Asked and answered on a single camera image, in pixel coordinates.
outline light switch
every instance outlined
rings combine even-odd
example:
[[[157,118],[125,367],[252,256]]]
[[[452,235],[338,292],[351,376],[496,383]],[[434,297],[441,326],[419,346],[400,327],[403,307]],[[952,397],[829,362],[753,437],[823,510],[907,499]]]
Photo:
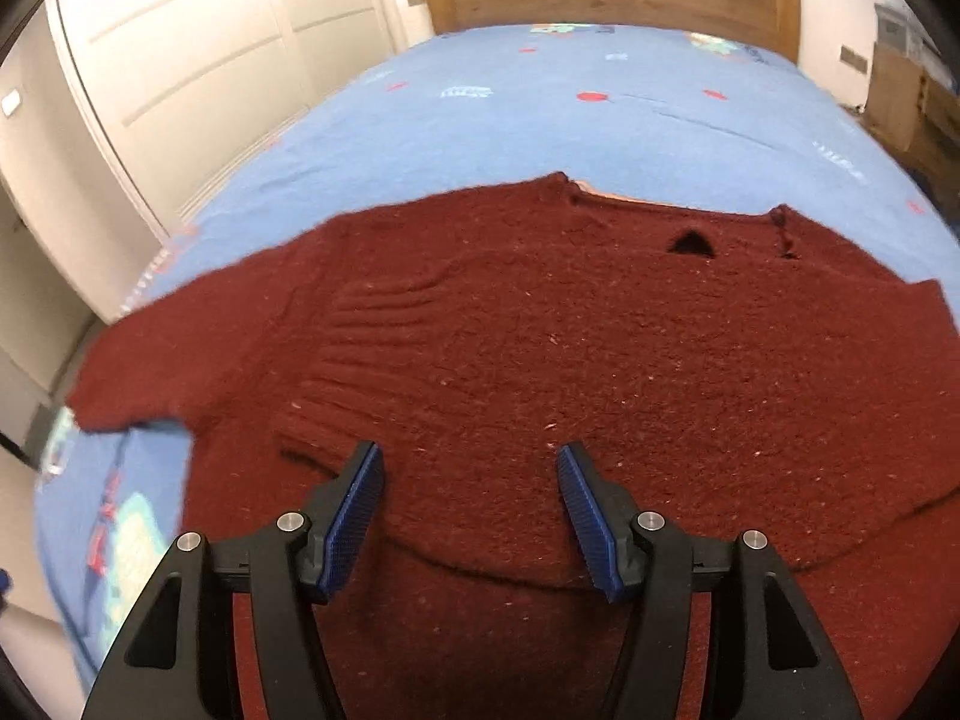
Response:
[[[20,98],[20,92],[17,89],[14,89],[11,93],[6,95],[3,100],[0,100],[0,108],[3,108],[3,115],[8,119],[13,115],[13,111],[16,111],[17,108],[20,108],[20,104],[23,100]]]

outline sweater sleeve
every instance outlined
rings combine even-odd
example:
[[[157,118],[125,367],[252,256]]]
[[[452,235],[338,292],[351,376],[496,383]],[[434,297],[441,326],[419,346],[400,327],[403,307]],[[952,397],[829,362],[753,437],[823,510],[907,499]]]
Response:
[[[315,233],[200,276],[104,330],[67,399],[84,430],[174,418],[191,429],[265,353]]]

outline blue gripper pad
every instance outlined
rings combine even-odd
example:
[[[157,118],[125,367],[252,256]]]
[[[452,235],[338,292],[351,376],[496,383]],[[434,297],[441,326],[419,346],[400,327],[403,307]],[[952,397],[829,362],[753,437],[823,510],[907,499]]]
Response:
[[[631,522],[640,509],[630,493],[600,477],[581,442],[560,447],[557,478],[593,585],[611,603],[634,598],[646,557],[632,537]]]
[[[323,602],[347,584],[384,485],[383,453],[360,442],[343,472],[320,485],[304,508],[311,528],[299,558],[299,579]]]

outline cardboard box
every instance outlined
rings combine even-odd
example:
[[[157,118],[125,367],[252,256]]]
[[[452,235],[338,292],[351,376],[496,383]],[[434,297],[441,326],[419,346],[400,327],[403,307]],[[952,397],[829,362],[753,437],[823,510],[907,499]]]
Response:
[[[928,182],[947,221],[960,220],[960,100],[889,46],[874,47],[867,131],[911,175]]]

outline cartoon print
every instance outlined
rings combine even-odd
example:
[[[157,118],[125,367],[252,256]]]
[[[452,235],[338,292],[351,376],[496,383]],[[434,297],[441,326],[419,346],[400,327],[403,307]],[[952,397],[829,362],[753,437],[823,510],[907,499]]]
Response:
[[[154,280],[157,274],[166,274],[179,256],[194,245],[199,234],[200,228],[198,225],[189,223],[181,233],[170,239],[166,247],[163,247],[160,253],[157,253],[157,256],[150,261],[150,265],[147,265],[147,269],[143,271],[143,275],[136,283],[127,301],[120,306],[121,317],[126,317],[127,314],[147,303],[146,296],[144,295],[147,290],[147,285]]]
[[[392,70],[379,70],[376,73],[371,73],[369,76],[360,76],[360,81],[366,86],[367,84],[376,83],[376,81],[382,81],[387,76],[390,76],[392,72]]]
[[[109,555],[104,561],[104,622],[100,630],[103,656],[113,645],[133,603],[166,552],[154,510],[140,493],[133,493],[113,513]]]
[[[688,32],[686,37],[695,49],[702,49],[705,52],[717,53],[717,55],[728,56],[738,48],[736,43],[724,40],[723,38],[713,37],[713,35],[704,35],[700,32]]]
[[[64,408],[59,410],[56,421],[43,447],[40,456],[40,480],[49,482],[66,471],[66,464],[70,461],[70,452],[80,435],[80,428],[74,419],[73,410]]]
[[[488,98],[492,94],[488,86],[450,86],[440,92],[442,98]]]
[[[578,29],[591,29],[594,26],[592,23],[535,23],[531,26],[530,31],[548,35],[563,35]]]
[[[867,176],[863,175],[863,173],[853,165],[853,162],[848,160],[846,157],[841,156],[832,148],[827,148],[822,143],[817,143],[816,141],[813,142],[813,148],[816,148],[819,155],[824,159],[829,160],[829,162],[833,162],[834,165],[837,165],[837,167],[841,167],[843,170],[846,170],[846,172],[848,172],[851,176],[853,176],[853,178],[855,178],[864,186],[869,183]]]
[[[745,52],[747,52],[750,55],[750,57],[752,57],[752,60],[754,60],[755,62],[760,62],[761,65],[770,64],[766,59],[763,58],[763,55],[762,53],[760,53],[759,49],[755,49],[753,46],[746,46],[746,45],[741,46],[741,49],[745,50]]]
[[[97,524],[94,526],[93,534],[86,546],[86,567],[98,577],[107,573],[107,559],[104,552],[107,549],[109,527],[116,519],[116,504],[114,501],[119,487],[120,475],[114,470],[107,477],[107,483],[104,485],[104,494],[100,499],[100,508],[97,512]]]

